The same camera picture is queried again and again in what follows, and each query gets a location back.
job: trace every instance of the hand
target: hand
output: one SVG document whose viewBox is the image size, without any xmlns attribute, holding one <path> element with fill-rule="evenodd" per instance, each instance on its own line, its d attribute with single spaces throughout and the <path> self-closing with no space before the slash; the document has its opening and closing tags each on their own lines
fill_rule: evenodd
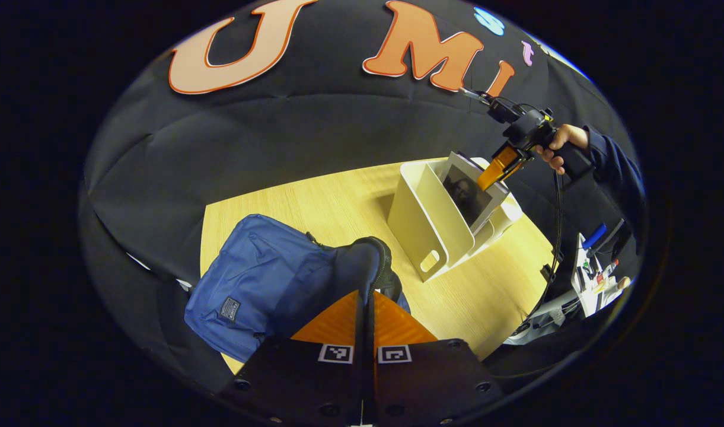
<svg viewBox="0 0 724 427">
<path fill-rule="evenodd" d="M 567 142 L 579 146 L 586 153 L 589 151 L 589 133 L 572 125 L 562 125 L 559 127 L 556 135 L 554 135 L 554 140 L 549 144 L 550 149 L 543 149 L 540 145 L 535 146 L 536 153 L 541 154 L 544 162 L 548 163 L 549 167 L 556 170 L 559 175 L 564 175 L 564 168 L 562 167 L 564 159 L 560 156 L 555 157 L 554 151 L 562 148 Z"/>
</svg>

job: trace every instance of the framed photo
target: framed photo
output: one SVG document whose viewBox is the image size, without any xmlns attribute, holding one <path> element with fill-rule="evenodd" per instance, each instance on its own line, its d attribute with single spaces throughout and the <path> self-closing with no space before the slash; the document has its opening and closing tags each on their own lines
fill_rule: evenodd
<svg viewBox="0 0 724 427">
<path fill-rule="evenodd" d="M 482 192 L 477 183 L 481 173 L 483 169 L 478 165 L 452 152 L 438 176 L 473 235 L 483 229 L 494 210 L 509 194 L 503 182 L 497 182 Z"/>
</svg>

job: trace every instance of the person's arm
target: person's arm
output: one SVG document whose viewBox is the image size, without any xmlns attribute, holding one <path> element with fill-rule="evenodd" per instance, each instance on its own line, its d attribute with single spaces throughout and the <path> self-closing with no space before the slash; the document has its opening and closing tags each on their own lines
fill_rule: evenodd
<svg viewBox="0 0 724 427">
<path fill-rule="evenodd" d="M 554 151 L 570 142 L 581 148 L 594 165 L 593 177 L 605 193 L 619 207 L 626 224 L 636 237 L 636 253 L 641 252 L 643 239 L 639 238 L 646 215 L 646 192 L 644 192 L 641 172 L 631 159 L 608 136 L 601 135 L 589 125 L 577 128 L 562 125 L 554 136 L 549 148 L 543 151 L 537 148 L 543 160 L 548 162 L 560 175 L 564 174 L 564 159 L 555 157 Z"/>
</svg>

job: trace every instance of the wooden table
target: wooden table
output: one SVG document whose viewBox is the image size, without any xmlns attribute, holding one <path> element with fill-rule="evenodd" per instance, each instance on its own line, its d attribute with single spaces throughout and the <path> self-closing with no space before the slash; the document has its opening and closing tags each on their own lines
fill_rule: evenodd
<svg viewBox="0 0 724 427">
<path fill-rule="evenodd" d="M 522 216 L 489 248 L 453 270 L 422 283 L 386 220 L 401 163 L 360 168 L 291 182 L 232 197 L 206 207 L 201 274 L 208 270 L 241 219 L 270 216 L 323 245 L 348 245 L 373 235 L 391 248 L 412 316 L 439 340 L 462 338 L 476 356 L 493 352 L 521 324 L 546 287 L 540 273 L 551 265 L 551 244 Z M 243 363 L 223 355 L 237 372 Z"/>
</svg>

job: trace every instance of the sleeve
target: sleeve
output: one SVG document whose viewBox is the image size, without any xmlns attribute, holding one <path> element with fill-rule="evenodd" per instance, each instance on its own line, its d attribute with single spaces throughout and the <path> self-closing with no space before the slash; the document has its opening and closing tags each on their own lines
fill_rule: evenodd
<svg viewBox="0 0 724 427">
<path fill-rule="evenodd" d="M 646 216 L 646 192 L 638 166 L 608 136 L 592 126 L 582 127 L 589 134 L 589 159 L 594 165 L 593 177 L 620 209 L 625 223 L 636 238 L 636 254 L 642 251 Z"/>
</svg>

